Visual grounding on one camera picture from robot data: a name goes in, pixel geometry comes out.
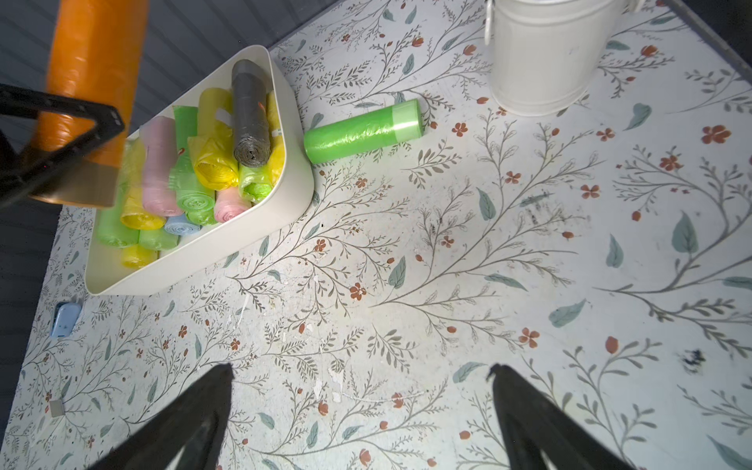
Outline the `yellow trash bag roll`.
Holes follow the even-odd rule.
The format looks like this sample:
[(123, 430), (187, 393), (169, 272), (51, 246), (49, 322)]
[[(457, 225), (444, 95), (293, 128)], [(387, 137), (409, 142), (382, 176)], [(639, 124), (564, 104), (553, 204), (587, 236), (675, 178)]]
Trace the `yellow trash bag roll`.
[(271, 183), (273, 186), (276, 186), (284, 170), (286, 152), (277, 102), (273, 92), (268, 94), (268, 111), (266, 112), (266, 117), (268, 118), (270, 135), (270, 156), (266, 166), (271, 177)]
[(140, 138), (127, 141), (127, 151), (123, 157), (123, 185), (125, 201), (121, 210), (121, 223), (131, 229), (153, 231), (162, 229), (165, 217), (149, 213), (144, 207), (143, 170), (146, 161), (146, 148)]
[(121, 264), (125, 268), (140, 269), (156, 262), (159, 252), (149, 250), (140, 245), (132, 245), (121, 249)]
[(203, 186), (221, 191), (238, 185), (233, 146), (232, 95), (227, 89), (208, 88), (199, 99), (197, 135), (188, 138), (193, 170)]

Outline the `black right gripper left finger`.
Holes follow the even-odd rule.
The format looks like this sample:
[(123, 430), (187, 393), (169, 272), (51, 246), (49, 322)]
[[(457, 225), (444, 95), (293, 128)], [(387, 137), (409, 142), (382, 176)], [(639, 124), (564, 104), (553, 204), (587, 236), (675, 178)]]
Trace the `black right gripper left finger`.
[(213, 469), (227, 429), (234, 373), (213, 367), (93, 469)]

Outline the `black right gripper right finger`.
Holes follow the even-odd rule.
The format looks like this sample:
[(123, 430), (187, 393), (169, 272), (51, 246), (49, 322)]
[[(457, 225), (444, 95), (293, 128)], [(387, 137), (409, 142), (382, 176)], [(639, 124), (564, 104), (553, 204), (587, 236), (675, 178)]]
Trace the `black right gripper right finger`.
[(508, 365), (495, 364), (493, 406), (511, 469), (628, 469), (630, 466)]

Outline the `orange trash bag roll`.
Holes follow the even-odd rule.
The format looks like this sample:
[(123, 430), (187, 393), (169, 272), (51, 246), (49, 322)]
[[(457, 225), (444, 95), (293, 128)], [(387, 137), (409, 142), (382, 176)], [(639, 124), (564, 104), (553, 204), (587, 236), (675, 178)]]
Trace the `orange trash bag roll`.
[(149, 14), (147, 1), (62, 1), (46, 90), (117, 109), (123, 131), (31, 197), (50, 204), (107, 208), (116, 201)]

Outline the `grey trash bag roll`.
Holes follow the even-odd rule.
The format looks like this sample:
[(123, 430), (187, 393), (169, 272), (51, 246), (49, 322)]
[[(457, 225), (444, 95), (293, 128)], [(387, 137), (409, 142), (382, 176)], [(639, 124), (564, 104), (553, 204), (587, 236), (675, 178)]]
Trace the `grey trash bag roll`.
[(270, 131), (266, 117), (268, 81), (264, 70), (249, 60), (232, 69), (233, 155), (241, 166), (260, 168), (270, 158)]

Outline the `pink trash bag roll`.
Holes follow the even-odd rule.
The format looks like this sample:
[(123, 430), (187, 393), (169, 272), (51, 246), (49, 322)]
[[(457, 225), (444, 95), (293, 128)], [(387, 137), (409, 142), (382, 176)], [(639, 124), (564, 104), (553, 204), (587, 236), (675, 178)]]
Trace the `pink trash bag roll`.
[(170, 188), (170, 172), (178, 158), (174, 119), (153, 117), (141, 127), (139, 136), (146, 151), (142, 170), (144, 209), (159, 217), (182, 215), (176, 193)]
[(215, 198), (215, 207), (213, 208), (213, 215), (215, 220), (219, 223), (225, 223), (231, 221), (241, 215), (248, 209), (253, 207), (253, 204), (244, 199), (240, 193), (238, 187), (230, 187), (225, 190), (215, 192), (217, 196)]

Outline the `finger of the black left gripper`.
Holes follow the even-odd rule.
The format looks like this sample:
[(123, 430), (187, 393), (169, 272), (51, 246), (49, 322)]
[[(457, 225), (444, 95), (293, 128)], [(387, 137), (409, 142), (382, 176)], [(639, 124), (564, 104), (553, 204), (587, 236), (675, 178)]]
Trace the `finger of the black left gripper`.
[(36, 124), (21, 151), (1, 136), (3, 208), (25, 198), (97, 209), (115, 205), (125, 130), (117, 108), (3, 84), (1, 115)]

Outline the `white blue trash bag roll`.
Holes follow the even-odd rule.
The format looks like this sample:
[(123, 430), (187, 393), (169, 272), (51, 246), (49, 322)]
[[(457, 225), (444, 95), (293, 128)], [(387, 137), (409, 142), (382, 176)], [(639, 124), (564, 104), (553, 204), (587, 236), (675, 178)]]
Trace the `white blue trash bag roll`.
[(169, 217), (164, 224), (164, 231), (166, 231), (166, 233), (179, 237), (195, 235), (199, 233), (201, 229), (201, 225), (190, 221), (185, 213), (183, 215)]

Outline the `green labelled trash bag roll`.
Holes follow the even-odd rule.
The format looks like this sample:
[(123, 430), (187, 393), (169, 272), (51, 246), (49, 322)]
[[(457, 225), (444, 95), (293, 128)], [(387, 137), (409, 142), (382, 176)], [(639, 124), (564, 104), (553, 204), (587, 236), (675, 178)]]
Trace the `green labelled trash bag roll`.
[(198, 109), (173, 106), (177, 162), (170, 171), (170, 186), (177, 206), (184, 213), (197, 213), (215, 207), (215, 191), (203, 186), (193, 168), (189, 140), (198, 135)]

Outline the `light green trash bag roll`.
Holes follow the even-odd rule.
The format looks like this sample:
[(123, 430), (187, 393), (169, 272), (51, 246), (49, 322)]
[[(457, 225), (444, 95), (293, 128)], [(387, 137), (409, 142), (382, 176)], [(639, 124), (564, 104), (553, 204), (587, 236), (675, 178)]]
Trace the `light green trash bag roll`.
[(188, 221), (201, 226), (211, 226), (217, 224), (213, 209), (206, 209), (202, 211), (188, 211), (186, 213)]
[(127, 190), (120, 187), (117, 190), (115, 205), (97, 211), (94, 235), (102, 245), (123, 249), (138, 244), (139, 231), (121, 222), (126, 195)]
[(141, 230), (138, 244), (144, 249), (164, 252), (175, 249), (179, 244), (180, 237), (169, 233), (163, 228), (159, 230)]
[(273, 188), (272, 172), (267, 164), (258, 168), (240, 166), (239, 191), (244, 200), (258, 204), (268, 197)]

